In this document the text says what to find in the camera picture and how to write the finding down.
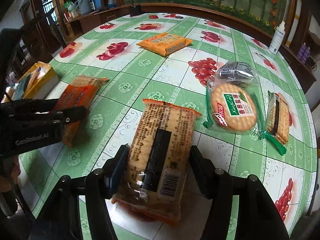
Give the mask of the left hand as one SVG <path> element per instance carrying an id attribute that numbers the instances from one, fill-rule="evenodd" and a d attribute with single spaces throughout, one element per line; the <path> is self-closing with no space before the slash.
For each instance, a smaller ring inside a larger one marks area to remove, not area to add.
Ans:
<path id="1" fill-rule="evenodd" d="M 8 175 L 0 176 L 0 192 L 8 192 L 12 189 L 12 185 L 17 183 L 17 178 L 21 174 L 19 158 L 18 156 L 14 156 L 12 160 L 12 169 Z"/>

